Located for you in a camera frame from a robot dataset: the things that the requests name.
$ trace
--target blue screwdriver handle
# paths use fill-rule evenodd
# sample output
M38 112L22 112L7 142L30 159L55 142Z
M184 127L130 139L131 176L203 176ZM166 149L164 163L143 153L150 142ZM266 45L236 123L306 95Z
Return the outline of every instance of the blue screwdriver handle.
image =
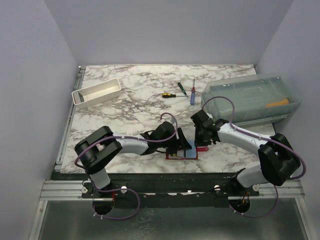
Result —
M196 97L195 79L193 79L193 88L191 91L191 100L190 100L191 105L195 105L195 97Z
M190 104L195 105L196 93L192 90Z

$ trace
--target white plastic container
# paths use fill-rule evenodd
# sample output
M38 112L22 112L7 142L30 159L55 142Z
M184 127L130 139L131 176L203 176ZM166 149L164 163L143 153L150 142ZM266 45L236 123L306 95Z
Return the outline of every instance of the white plastic container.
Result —
M117 78L72 92L74 105L79 109L91 107L121 95Z

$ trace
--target wall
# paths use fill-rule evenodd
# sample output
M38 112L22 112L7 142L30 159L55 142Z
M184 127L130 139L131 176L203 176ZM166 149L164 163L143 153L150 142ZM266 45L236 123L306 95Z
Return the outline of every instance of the wall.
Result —
M0 238L27 239L78 67L43 0L0 2Z
M320 226L320 1L295 0L265 50L258 73L286 73L301 97L297 112L275 125L305 159L301 179L314 224Z
M45 0L79 65L257 64L292 0Z

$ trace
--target marble table surface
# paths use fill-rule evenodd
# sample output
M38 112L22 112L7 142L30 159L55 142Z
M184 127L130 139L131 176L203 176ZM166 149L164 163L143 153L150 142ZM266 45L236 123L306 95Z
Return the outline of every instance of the marble table surface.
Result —
M253 65L100 65L88 66L82 88L118 78L122 86L120 97L91 106L76 109L62 153L61 173L83 173L74 165L77 154L75 145L102 126L113 132L138 135L154 130L160 122L160 114L173 114L187 139L194 139L195 128L190 117L200 110L201 92L210 81L256 74ZM162 98L161 93L182 94L181 82L188 94L195 80L195 105L186 97ZM250 127L248 130L274 135L272 124ZM166 160L163 153L135 155L118 154L107 166L109 173L220 173L236 172L253 167L259 159L250 152L228 143L209 146L200 152L198 160Z

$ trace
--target plastic box lid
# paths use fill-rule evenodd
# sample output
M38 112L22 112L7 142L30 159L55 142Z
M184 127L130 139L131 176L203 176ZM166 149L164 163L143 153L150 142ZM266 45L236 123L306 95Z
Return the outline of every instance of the plastic box lid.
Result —
M233 101L233 122L242 125L255 121L263 124L262 119L278 122L291 114L300 102L283 75L274 73L211 81L201 94L201 105L215 96L224 96ZM232 106L227 100L217 98L208 102L204 110L212 115L214 121L229 120Z

